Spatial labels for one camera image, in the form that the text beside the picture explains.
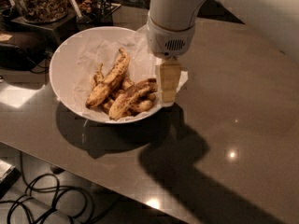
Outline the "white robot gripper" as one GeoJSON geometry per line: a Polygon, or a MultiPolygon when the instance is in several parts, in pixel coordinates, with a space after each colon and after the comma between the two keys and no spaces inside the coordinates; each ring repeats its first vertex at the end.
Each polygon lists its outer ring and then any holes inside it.
{"type": "Polygon", "coordinates": [[[171,106],[176,100],[181,64],[178,59],[171,57],[181,56],[188,51],[194,32],[194,26],[185,31],[167,30],[155,24],[148,15],[147,41],[149,49],[154,56],[163,58],[155,66],[161,106],[171,106]]]}

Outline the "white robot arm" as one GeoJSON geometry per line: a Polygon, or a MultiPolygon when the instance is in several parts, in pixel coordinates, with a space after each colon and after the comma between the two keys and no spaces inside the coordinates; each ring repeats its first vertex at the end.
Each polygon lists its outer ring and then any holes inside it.
{"type": "Polygon", "coordinates": [[[178,57],[188,51],[198,17],[248,24],[299,61],[299,0],[150,0],[147,40],[150,51],[162,60],[156,75],[164,106],[175,102],[178,57]]]}

